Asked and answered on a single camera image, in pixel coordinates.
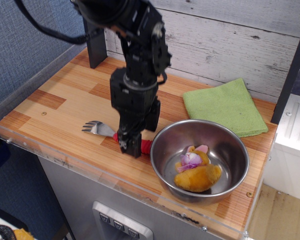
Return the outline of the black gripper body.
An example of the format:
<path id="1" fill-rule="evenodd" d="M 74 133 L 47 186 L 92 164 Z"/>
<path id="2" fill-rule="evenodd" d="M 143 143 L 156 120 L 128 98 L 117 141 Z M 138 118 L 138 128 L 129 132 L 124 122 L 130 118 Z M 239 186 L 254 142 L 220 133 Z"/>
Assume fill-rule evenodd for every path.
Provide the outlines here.
<path id="1" fill-rule="evenodd" d="M 125 68 L 116 69 L 110 77 L 111 105 L 119 113 L 119 127 L 124 131 L 145 130 L 145 117 L 157 97 L 158 85 L 137 86 L 128 79 Z"/>

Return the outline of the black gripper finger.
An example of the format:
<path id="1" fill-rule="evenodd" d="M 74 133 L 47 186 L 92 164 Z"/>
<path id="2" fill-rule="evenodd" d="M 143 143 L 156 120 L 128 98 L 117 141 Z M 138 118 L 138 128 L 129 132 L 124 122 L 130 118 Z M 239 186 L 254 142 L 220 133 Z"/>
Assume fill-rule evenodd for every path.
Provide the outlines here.
<path id="1" fill-rule="evenodd" d="M 142 154 L 142 134 L 139 130 L 126 131 L 121 128 L 117 131 L 120 150 L 123 154 L 139 158 Z"/>
<path id="2" fill-rule="evenodd" d="M 156 98 L 151 105 L 149 113 L 144 118 L 145 129 L 154 132 L 157 129 L 161 112 L 161 102 Z"/>

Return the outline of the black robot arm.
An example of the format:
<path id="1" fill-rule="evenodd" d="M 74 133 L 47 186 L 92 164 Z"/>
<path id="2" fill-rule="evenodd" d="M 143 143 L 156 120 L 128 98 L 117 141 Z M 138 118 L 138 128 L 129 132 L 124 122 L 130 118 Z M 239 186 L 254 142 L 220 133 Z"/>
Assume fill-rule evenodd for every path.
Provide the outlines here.
<path id="1" fill-rule="evenodd" d="M 171 65 L 162 15 L 148 0 L 75 0 L 74 4 L 87 22 L 120 38 L 126 66 L 110 77 L 111 105 L 120 116 L 121 152 L 138 158 L 141 132 L 157 129 L 161 109 L 157 92 Z"/>

